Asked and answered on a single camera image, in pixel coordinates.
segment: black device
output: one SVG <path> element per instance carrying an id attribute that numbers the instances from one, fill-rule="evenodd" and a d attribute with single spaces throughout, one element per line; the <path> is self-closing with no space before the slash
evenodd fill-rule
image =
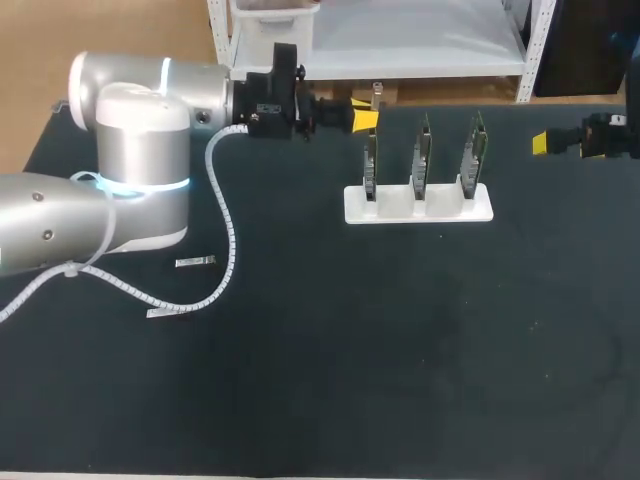
<path id="1" fill-rule="evenodd" d="M 638 33 L 638 0 L 558 0 L 535 94 L 618 92 Z"/>
<path id="2" fill-rule="evenodd" d="M 629 153 L 640 159 L 640 43 L 631 57 L 625 83 L 627 115 L 594 113 L 572 129 L 551 128 L 533 141 L 534 154 L 557 154 L 572 145 L 581 146 L 581 155 L 618 157 Z"/>
<path id="3" fill-rule="evenodd" d="M 234 82 L 233 123 L 247 124 L 249 135 L 258 138 L 290 139 L 295 131 L 308 140 L 318 125 L 354 131 L 351 102 L 316 99 L 305 76 L 296 46 L 276 43 L 271 72 L 247 73 L 246 81 Z"/>

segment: wooden floor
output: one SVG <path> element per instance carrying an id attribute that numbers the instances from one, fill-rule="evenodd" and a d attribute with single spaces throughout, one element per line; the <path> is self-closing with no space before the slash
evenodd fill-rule
<path id="1" fill-rule="evenodd" d="M 20 171 L 83 50 L 214 62 L 205 0 L 0 0 L 0 173 Z M 511 103 L 509 78 L 414 81 L 398 103 Z M 623 103 L 622 94 L 537 99 Z"/>

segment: small metal part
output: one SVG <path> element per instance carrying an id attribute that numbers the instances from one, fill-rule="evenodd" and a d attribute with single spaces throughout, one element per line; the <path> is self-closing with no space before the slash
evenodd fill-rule
<path id="1" fill-rule="evenodd" d="M 216 263 L 215 255 L 208 255 L 206 257 L 181 258 L 176 260 L 176 268 L 193 267 L 195 265 L 209 265 L 211 263 Z"/>
<path id="2" fill-rule="evenodd" d="M 424 200 L 429 176 L 429 160 L 431 159 L 431 127 L 429 117 L 425 116 L 424 125 L 418 134 L 418 140 L 413 148 L 413 164 L 411 166 L 411 181 L 413 195 L 416 200 Z"/>
<path id="3" fill-rule="evenodd" d="M 67 100 L 59 100 L 55 105 L 51 106 L 53 113 L 60 113 L 64 107 L 68 107 L 69 102 Z"/>
<path id="4" fill-rule="evenodd" d="M 382 92 L 384 86 L 382 82 L 373 83 L 373 95 L 371 96 L 371 110 L 378 111 L 380 109 L 380 100 L 382 100 Z"/>
<path id="5" fill-rule="evenodd" d="M 484 128 L 480 112 L 474 117 L 469 131 L 469 137 L 464 147 L 462 164 L 460 166 L 460 182 L 462 192 L 467 200 L 473 199 L 480 180 L 480 172 L 488 143 L 487 132 Z"/>
<path id="6" fill-rule="evenodd" d="M 147 318 L 169 317 L 171 315 L 183 315 L 187 312 L 178 312 L 176 310 L 168 310 L 166 308 L 150 308 L 147 310 Z"/>
<path id="7" fill-rule="evenodd" d="M 369 130 L 369 141 L 364 147 L 364 191 L 367 202 L 376 201 L 378 163 L 378 136 L 375 129 Z"/>

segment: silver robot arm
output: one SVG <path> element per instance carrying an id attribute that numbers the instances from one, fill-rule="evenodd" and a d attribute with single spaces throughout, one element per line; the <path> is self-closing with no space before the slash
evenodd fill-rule
<path id="1" fill-rule="evenodd" d="M 211 137 L 231 124 L 233 86 L 224 65 L 199 65 L 171 58 L 83 52 L 69 74 L 69 107 L 76 125 L 93 130 L 96 103 L 111 83 L 133 83 L 181 100 L 193 133 Z"/>
<path id="2" fill-rule="evenodd" d="M 0 272 L 153 250 L 187 232 L 191 114 L 179 99 L 129 83 L 105 86 L 93 128 L 98 181 L 0 176 Z M 109 212 L 115 229 L 109 234 Z"/>

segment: shelf leg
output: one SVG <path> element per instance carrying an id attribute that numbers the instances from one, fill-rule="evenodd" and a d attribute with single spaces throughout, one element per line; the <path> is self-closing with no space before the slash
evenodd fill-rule
<path id="1" fill-rule="evenodd" d="M 556 0 L 532 0 L 531 39 L 525 61 L 524 75 L 518 85 L 517 103 L 529 103 L 538 76 L 540 60 L 556 8 Z"/>

